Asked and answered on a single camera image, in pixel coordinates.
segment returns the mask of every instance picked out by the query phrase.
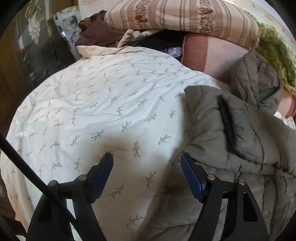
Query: metal bolt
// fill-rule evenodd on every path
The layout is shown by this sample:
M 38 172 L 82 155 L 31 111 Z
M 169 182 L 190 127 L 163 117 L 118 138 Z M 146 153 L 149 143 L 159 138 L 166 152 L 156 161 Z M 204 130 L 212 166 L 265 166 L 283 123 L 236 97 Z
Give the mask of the metal bolt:
M 49 185 L 50 185 L 50 186 L 54 186 L 54 185 L 56 185 L 56 183 L 57 183 L 56 180 L 51 180 L 51 181 L 49 182 Z
M 80 176 L 78 177 L 78 179 L 79 179 L 80 181 L 84 181 L 86 178 L 87 178 L 87 175 L 85 175 L 85 174 L 82 174 L 82 175 L 80 175 Z
M 207 178 L 208 178 L 209 180 L 213 181 L 213 180 L 216 179 L 216 176 L 213 175 L 213 174 L 209 174 L 209 175 L 207 176 Z
M 243 180 L 243 179 L 239 179 L 239 184 L 240 184 L 240 185 L 245 185 L 245 184 L 246 184 L 246 181 Z

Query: green blanket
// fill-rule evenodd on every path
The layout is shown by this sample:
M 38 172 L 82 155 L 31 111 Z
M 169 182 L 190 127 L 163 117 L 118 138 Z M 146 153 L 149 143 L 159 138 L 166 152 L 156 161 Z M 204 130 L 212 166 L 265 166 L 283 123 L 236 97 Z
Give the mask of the green blanket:
M 260 30 L 260 43 L 256 51 L 275 69 L 283 86 L 296 96 L 296 56 L 293 50 L 275 27 L 258 22 L 252 14 L 250 16 Z

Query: crumpled fabric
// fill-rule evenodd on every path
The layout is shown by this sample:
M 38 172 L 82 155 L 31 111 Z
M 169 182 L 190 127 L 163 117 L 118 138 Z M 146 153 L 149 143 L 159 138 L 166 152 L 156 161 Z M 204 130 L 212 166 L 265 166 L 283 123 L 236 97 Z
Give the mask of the crumpled fabric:
M 136 43 L 138 43 L 139 40 L 148 38 L 160 31 L 162 31 L 162 29 L 148 29 L 142 32 L 138 30 L 128 29 L 124 33 L 122 39 L 118 42 L 117 48 L 121 48 L 127 44 L 131 44 L 131 42 L 134 42 L 133 45 L 136 45 Z
M 122 38 L 124 31 L 111 28 L 102 19 L 104 13 L 101 12 L 79 23 L 80 28 L 84 29 L 84 31 L 80 39 L 75 43 L 76 47 L 79 45 L 116 47 L 116 42 Z
M 251 51 L 238 61 L 231 78 L 232 94 L 208 86 L 185 89 L 192 116 L 192 126 L 188 127 L 192 141 L 184 152 L 221 180 L 244 179 L 273 241 L 296 210 L 296 132 L 273 116 L 282 85 L 258 53 Z M 219 96 L 226 103 L 224 109 Z M 231 120 L 223 116 L 223 111 L 228 111 Z M 187 241 L 201 206 L 192 196 L 180 158 L 176 158 L 158 212 L 142 240 Z M 225 213 L 222 202 L 214 241 L 220 240 Z
M 92 23 L 95 22 L 97 18 L 104 20 L 106 12 L 107 11 L 101 10 L 99 13 L 95 13 L 92 16 L 81 20 L 78 23 L 78 27 L 81 29 L 82 32 L 86 31 L 92 25 Z

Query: bed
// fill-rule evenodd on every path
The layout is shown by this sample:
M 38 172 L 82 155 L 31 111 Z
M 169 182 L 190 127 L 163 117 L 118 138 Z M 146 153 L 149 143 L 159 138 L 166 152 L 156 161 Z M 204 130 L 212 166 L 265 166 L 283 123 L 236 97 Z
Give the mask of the bed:
M 167 167 L 192 135 L 183 90 L 229 86 L 151 49 L 78 50 L 81 60 L 19 106 L 7 139 L 45 183 L 72 181 L 111 152 L 114 167 L 93 208 L 108 241 L 135 240 L 158 205 Z M 0 164 L 16 218 L 27 229 L 41 192 L 3 153 Z

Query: gray puffer jacket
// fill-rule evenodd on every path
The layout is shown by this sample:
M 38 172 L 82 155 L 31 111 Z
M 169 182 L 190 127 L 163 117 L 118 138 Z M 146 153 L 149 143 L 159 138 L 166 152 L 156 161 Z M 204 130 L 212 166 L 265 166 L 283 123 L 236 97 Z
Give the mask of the gray puffer jacket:
M 245 179 L 275 240 L 296 210 L 296 132 L 273 116 L 282 87 L 258 53 L 245 55 L 232 73 L 232 94 L 209 86 L 185 89 L 193 134 L 184 152 L 221 180 Z M 201 207 L 174 160 L 157 215 L 139 240 L 187 241 Z M 221 236 L 226 207 L 223 200 L 213 240 Z

